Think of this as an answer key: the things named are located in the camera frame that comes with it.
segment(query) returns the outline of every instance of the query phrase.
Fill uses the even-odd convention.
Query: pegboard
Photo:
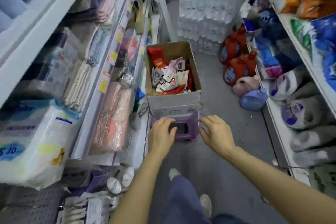
[[[0,212],[0,223],[55,224],[65,193],[57,184],[40,191],[12,186]]]

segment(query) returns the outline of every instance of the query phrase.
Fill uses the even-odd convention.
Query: blue pants
[[[214,218],[204,216],[200,199],[189,180],[181,175],[171,181],[168,202],[161,218],[162,224],[247,224],[230,214]]]

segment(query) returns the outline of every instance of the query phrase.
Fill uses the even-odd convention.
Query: forearm
[[[291,224],[332,223],[336,201],[291,178],[241,148],[225,158],[262,193]]]
[[[148,222],[149,208],[161,163],[162,160],[154,154],[149,153],[145,157],[110,224]]]

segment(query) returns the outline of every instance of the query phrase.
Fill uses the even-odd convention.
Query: aisle
[[[179,2],[171,1],[168,9],[175,28]],[[247,111],[239,106],[238,97],[223,81],[223,66],[216,57],[195,53],[195,60],[202,84],[204,108],[201,114],[216,114],[226,120],[236,145],[271,164],[275,155],[262,112]],[[150,224],[160,223],[170,186],[168,172],[172,167],[191,181],[199,196],[203,193],[210,196],[214,215],[230,213],[250,224],[286,223],[272,206],[261,200],[260,192],[237,169],[212,152],[199,136],[197,142],[175,142],[163,161],[150,209]]]

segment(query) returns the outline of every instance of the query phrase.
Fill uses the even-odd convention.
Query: shoe
[[[178,176],[178,175],[181,175],[181,173],[180,173],[176,168],[171,168],[171,169],[169,170],[169,179],[170,179],[170,181],[172,181],[173,178],[174,178],[175,176]]]
[[[206,217],[211,218],[212,217],[212,205],[211,205],[211,200],[210,200],[209,196],[207,194],[203,194],[199,198],[199,202],[202,206],[203,214]]]

